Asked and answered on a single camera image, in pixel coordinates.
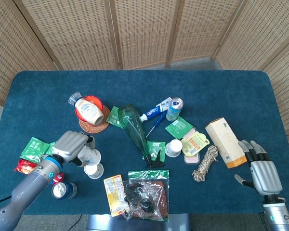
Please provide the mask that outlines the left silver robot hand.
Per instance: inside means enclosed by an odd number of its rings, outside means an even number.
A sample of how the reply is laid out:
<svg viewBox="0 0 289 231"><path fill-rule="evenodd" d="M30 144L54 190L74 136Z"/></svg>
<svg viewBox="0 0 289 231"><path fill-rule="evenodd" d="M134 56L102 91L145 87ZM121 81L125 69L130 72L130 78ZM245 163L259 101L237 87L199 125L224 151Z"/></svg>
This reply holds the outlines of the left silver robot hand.
<svg viewBox="0 0 289 231"><path fill-rule="evenodd" d="M52 147L52 157L63 166L66 163L74 163L78 167L89 164L85 154L95 148L95 138L82 132L67 131Z"/></svg>

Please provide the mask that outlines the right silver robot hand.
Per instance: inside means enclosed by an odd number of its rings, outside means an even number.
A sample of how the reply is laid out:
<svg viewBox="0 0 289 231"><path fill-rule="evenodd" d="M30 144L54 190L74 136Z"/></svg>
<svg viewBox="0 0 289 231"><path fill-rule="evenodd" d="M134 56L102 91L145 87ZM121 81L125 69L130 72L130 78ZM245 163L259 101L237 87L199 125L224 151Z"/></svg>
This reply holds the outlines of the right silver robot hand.
<svg viewBox="0 0 289 231"><path fill-rule="evenodd" d="M238 142L247 159L252 181L248 181L235 174L234 177L242 185L255 188L262 196L277 195L282 190L281 180L273 161L269 159L267 151L255 141Z"/></svg>

